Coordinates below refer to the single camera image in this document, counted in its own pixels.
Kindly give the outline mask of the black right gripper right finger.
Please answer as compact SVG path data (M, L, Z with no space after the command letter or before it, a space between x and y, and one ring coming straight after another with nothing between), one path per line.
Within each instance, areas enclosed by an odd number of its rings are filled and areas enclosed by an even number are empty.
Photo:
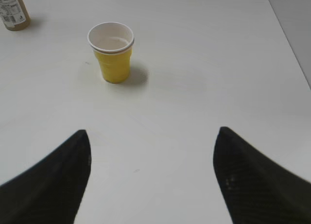
M234 224L309 224L311 184L221 127L213 167Z

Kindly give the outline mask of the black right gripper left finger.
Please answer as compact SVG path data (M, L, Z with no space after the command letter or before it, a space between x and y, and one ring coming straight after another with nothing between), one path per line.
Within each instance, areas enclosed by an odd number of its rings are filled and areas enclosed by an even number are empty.
M86 130L0 187L2 224L72 224L91 172Z

